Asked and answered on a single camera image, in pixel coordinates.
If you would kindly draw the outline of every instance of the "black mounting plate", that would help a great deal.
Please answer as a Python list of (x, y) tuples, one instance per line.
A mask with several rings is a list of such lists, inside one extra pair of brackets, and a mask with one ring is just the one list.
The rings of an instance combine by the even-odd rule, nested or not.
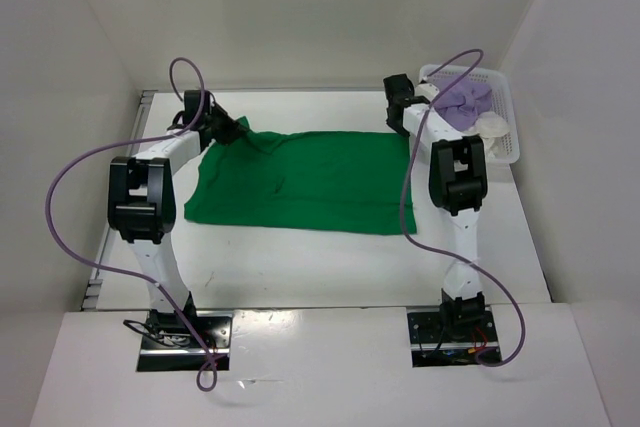
[[(192, 319), (193, 326), (203, 336), (207, 345), (214, 341), (216, 352), (226, 354), (218, 359), (218, 371), (229, 370), (229, 354), (231, 347), (232, 312), (198, 312)], [(189, 344), (181, 347), (166, 347), (146, 337), (142, 338), (138, 372), (174, 372), (198, 371), (205, 362), (203, 349), (190, 339)]]
[[(479, 327), (487, 337), (487, 349), (482, 354), (482, 360), (486, 362), (500, 362), (500, 345), (498, 334), (493, 321), (493, 314), (486, 310), (485, 317)], [(470, 331), (468, 335), (461, 339), (453, 340), (446, 333), (442, 339), (442, 346), (439, 351), (430, 355), (435, 349), (442, 335), (442, 321), (438, 307), (420, 308), (407, 310), (407, 327), (409, 329), (409, 339), (411, 342), (411, 358), (414, 367), (438, 367), (448, 365), (477, 365), (474, 353), (469, 353), (469, 349), (474, 346), (472, 332), (474, 332), (477, 344), (483, 342), (479, 332)]]

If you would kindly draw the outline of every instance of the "green cloth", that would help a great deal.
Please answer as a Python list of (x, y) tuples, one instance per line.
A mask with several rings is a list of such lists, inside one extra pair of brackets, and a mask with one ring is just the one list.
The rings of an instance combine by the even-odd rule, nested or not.
[[(407, 139), (397, 134), (248, 132), (204, 155), (184, 216), (202, 224), (401, 234), (408, 162)], [(410, 194), (405, 212), (415, 233)]]

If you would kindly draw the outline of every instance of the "white wall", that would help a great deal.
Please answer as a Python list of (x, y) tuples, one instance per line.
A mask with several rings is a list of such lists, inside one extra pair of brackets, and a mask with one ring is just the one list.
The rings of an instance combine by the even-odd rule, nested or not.
[(137, 85), (166, 89), (177, 54), (212, 87), (380, 88), (385, 75), (476, 46), (496, 66), (529, 0), (90, 2)]
[[(44, 197), (73, 156), (128, 137), (137, 94), (86, 0), (0, 0), (0, 418), (28, 425), (65, 310), (89, 270), (47, 233)], [(107, 156), (61, 185), (62, 234), (95, 255)]]
[(640, 0), (535, 0), (503, 64), (527, 219), (614, 427), (640, 417), (639, 27)]

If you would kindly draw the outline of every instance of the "white enclosure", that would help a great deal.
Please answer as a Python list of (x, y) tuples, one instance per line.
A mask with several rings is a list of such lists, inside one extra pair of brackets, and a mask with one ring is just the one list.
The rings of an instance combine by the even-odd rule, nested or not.
[[(358, 414), (366, 410), (371, 412), (369, 425), (399, 424), (403, 418), (416, 424), (425, 420), (420, 410), (425, 405), (416, 405), (422, 398), (420, 389), (436, 395), (434, 401), (442, 395), (433, 411), (434, 425), (458, 425), (454, 421), (476, 425), (478, 415), (486, 422), (478, 425), (501, 425), (497, 422), (503, 418), (508, 419), (504, 425), (544, 420), (567, 426), (638, 424), (640, 368), (634, 353), (640, 347), (640, 203), (635, 195), (640, 181), (636, 154), (640, 0), (0, 0), (0, 11), (3, 425), (24, 427), (32, 419), (34, 426), (140, 425), (148, 419), (140, 406), (148, 413), (154, 402), (163, 406), (152, 418), (157, 421), (164, 415), (178, 422), (182, 417), (172, 415), (181, 411), (170, 408), (176, 398), (194, 412), (190, 423), (201, 422), (209, 412), (215, 419), (219, 409), (220, 425), (259, 424), (264, 419), (295, 425), (287, 412), (321, 414), (317, 408), (307, 410), (303, 394), (323, 405), (322, 396), (330, 403), (343, 394), (348, 400), (348, 392), (356, 392), (353, 404), (344, 417), (329, 419), (332, 425), (359, 425)], [(198, 299), (210, 302), (208, 307), (327, 308), (276, 312), (284, 316), (280, 319), (284, 324), (297, 325), (308, 338), (286, 329), (269, 338), (264, 332), (271, 329), (272, 319), (249, 313), (249, 319), (258, 317), (253, 324), (239, 324), (254, 335), (240, 339), (236, 347), (243, 349), (237, 354), (240, 370), (224, 379), (222, 397), (214, 393), (209, 400), (192, 385), (192, 373), (162, 374), (162, 382), (132, 375), (131, 352), (137, 339), (120, 330), (123, 314), (77, 312), (90, 271), (67, 258), (49, 237), (43, 206), (48, 184), (67, 161), (91, 147), (142, 131), (160, 133), (165, 118), (171, 116), (171, 97), (156, 94), (155, 111), (150, 114), (151, 104), (146, 103), (138, 124), (136, 116), (143, 91), (169, 90), (172, 58), (192, 58), (207, 86), (227, 96), (225, 107), (229, 104), (229, 110), (239, 115), (247, 108), (265, 128), (271, 128), (272, 113), (291, 115), (301, 108), (300, 98), (313, 97), (309, 104), (316, 110), (309, 109), (298, 119), (300, 124), (285, 122), (285, 129), (344, 125), (384, 131), (383, 77), (407, 72), (415, 80), (421, 65), (436, 64), (473, 47), (486, 51), (483, 67), (507, 75), (520, 139), (521, 156), (513, 176), (504, 167), (490, 172), (489, 218), (496, 225), (502, 223), (485, 224), (480, 238), (481, 255), (484, 242), (485, 256), (497, 265), (496, 275), (513, 287), (532, 322), (529, 350), (511, 370), (495, 375), (474, 370), (468, 377), (440, 372), (429, 377), (397, 360), (396, 354), (406, 346), (391, 332), (406, 327), (401, 322), (402, 307), (422, 298), (420, 282), (427, 284), (425, 295), (435, 302), (439, 280), (437, 271), (419, 273), (422, 257), (417, 251), (407, 251), (396, 266), (400, 271), (409, 266), (415, 276), (389, 280), (383, 264), (398, 259), (394, 249), (411, 248), (394, 239), (367, 247), (362, 255), (368, 257), (361, 257), (367, 263), (345, 282), (340, 277), (344, 266), (338, 264), (350, 255), (349, 244), (339, 236), (321, 238), (313, 255), (319, 258), (323, 249), (333, 249), (328, 258), (338, 266), (323, 272), (326, 282), (314, 277), (320, 270), (297, 278), (293, 285), (300, 289), (299, 297), (293, 291), (267, 291), (277, 288), (290, 271), (287, 265), (278, 270), (277, 257), (270, 257), (266, 248), (259, 250), (266, 242), (257, 242), (246, 257), (264, 257), (267, 265), (273, 264), (271, 272), (282, 277), (274, 274), (267, 284), (269, 280), (256, 280), (258, 272), (250, 277), (243, 271), (247, 276), (238, 277), (237, 271), (228, 269), (218, 280), (221, 290), (210, 296), (209, 275), (197, 268), (204, 241), (190, 245), (185, 239), (191, 230), (178, 224), (174, 239), (182, 235), (183, 240), (175, 241), (176, 256), (187, 264), (185, 281)], [(178, 71), (177, 81), (183, 87), (194, 85), (186, 68)], [(261, 94), (265, 89), (288, 92), (281, 97), (274, 92)], [(349, 92), (337, 94), (344, 90)], [(349, 100), (351, 95), (358, 100)], [(324, 117), (315, 113), (323, 102), (329, 104)], [(347, 125), (344, 105), (353, 106), (350, 112), (355, 118), (356, 112), (377, 103), (381, 119)], [(274, 110), (267, 115), (261, 110), (264, 105)], [(75, 169), (61, 184), (55, 201), (63, 237), (92, 258), (104, 246), (107, 165), (113, 155), (101, 154)], [(187, 173), (180, 181), (179, 196), (189, 195), (195, 164), (190, 172), (191, 177)], [(421, 205), (417, 198), (416, 205), (424, 216), (429, 206), (423, 200)], [(436, 235), (436, 229), (430, 229), (429, 224), (422, 234)], [(225, 240), (246, 242), (248, 235), (242, 230), (210, 232), (218, 236), (220, 249)], [(282, 250), (292, 238), (277, 231), (266, 235)], [(304, 232), (295, 235), (300, 241), (306, 238)], [(504, 248), (497, 240), (503, 237), (509, 244)], [(290, 262), (306, 261), (302, 254), (289, 254)], [(111, 237), (102, 255), (113, 265), (120, 262), (135, 268)], [(234, 257), (231, 250), (225, 255), (234, 266), (244, 267), (241, 256)], [(511, 261), (518, 264), (513, 270)], [(369, 275), (367, 268), (372, 266), (376, 270)], [(544, 279), (559, 304), (550, 302)], [(236, 290), (222, 290), (225, 281), (235, 282)], [(103, 282), (98, 309), (145, 308), (144, 285), (132, 287), (128, 281), (109, 277)], [(225, 293), (228, 296), (219, 300)], [(289, 295), (290, 304), (283, 304), (279, 295)], [(488, 296), (492, 303), (505, 304), (497, 291), (489, 289)], [(338, 306), (384, 308), (330, 309)], [(506, 304), (496, 309), (500, 335), (505, 345), (512, 346), (517, 332), (513, 312)], [(345, 319), (361, 322), (362, 336), (351, 331)], [(389, 340), (362, 355), (361, 343), (375, 341), (379, 325), (388, 328)], [(333, 333), (332, 326), (343, 335), (344, 345), (339, 340), (330, 345), (342, 357), (338, 356), (337, 365), (329, 365), (318, 350), (310, 354), (320, 359), (317, 369), (308, 368), (304, 356), (314, 346), (320, 349), (326, 338), (313, 336), (325, 330)], [(288, 350), (278, 350), (274, 357), (270, 348)], [(97, 361), (94, 352), (100, 356)], [(389, 360), (381, 368), (390, 379), (389, 390), (372, 374), (379, 358)], [(545, 362), (549, 362), (545, 368), (536, 367)], [(360, 377), (359, 369), (366, 370), (366, 376)], [(258, 374), (266, 380), (248, 397), (238, 397), (232, 390), (233, 382), (255, 380), (258, 377), (252, 376)], [(340, 387), (332, 391), (336, 378), (341, 379)], [(465, 410), (463, 404), (447, 417), (446, 396), (433, 392), (441, 388), (453, 395), (465, 378), (471, 379), (473, 389), (492, 394), (486, 405), (472, 403)], [(114, 392), (125, 385), (118, 398)], [(411, 396), (401, 399), (402, 389)], [(573, 389), (575, 398), (561, 401)], [(386, 403), (389, 391), (404, 417), (390, 416), (394, 406)], [(519, 403), (524, 402), (520, 393), (532, 399), (531, 405), (537, 399), (543, 415), (555, 417), (522, 421), (523, 412), (535, 412)], [(501, 418), (496, 412), (504, 403), (511, 410)], [(491, 412), (484, 415), (483, 409)], [(126, 415), (108, 417), (114, 412)], [(323, 425), (322, 417), (314, 418)]]

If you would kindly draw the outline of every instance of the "red wire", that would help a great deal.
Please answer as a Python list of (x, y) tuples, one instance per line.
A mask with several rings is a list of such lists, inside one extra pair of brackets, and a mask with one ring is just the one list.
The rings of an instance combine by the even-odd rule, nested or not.
[(487, 336), (485, 335), (485, 333), (482, 331), (482, 329), (480, 327), (476, 327), (476, 330), (478, 331), (478, 333), (482, 336), (482, 340), (484, 342), (484, 344), (482, 345), (482, 347), (480, 347), (480, 349), (484, 349), (487, 347), (487, 344), (489, 343), (489, 339), (487, 339)]

